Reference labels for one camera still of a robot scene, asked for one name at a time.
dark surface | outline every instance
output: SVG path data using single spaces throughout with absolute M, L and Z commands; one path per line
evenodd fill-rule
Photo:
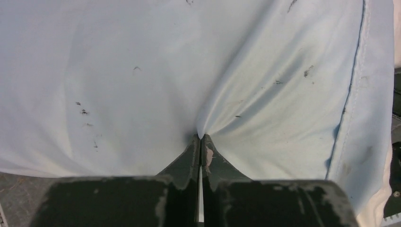
M 401 142 L 392 145 L 392 160 L 390 167 L 390 186 L 392 194 L 384 207 L 384 217 L 401 213 L 401 196 L 394 196 L 395 192 L 401 192 Z
M 200 140 L 153 177 L 65 178 L 47 192 L 32 227 L 192 227 L 198 221 Z
M 147 226 L 165 222 L 169 178 L 63 179 L 44 197 L 32 227 Z
M 394 75 L 394 98 L 392 102 L 392 113 L 401 117 L 401 74 Z
M 357 227 L 345 193 L 329 181 L 252 181 L 201 141 L 205 226 Z
M 358 226 L 347 197 L 328 181 L 222 182 L 215 198 L 219 226 Z

white cloth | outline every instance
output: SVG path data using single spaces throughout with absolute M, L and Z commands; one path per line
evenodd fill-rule
M 401 68 L 401 0 L 394 2 L 394 67 Z
M 198 132 L 253 179 L 382 186 L 392 1 L 0 3 L 0 171 L 154 175 Z

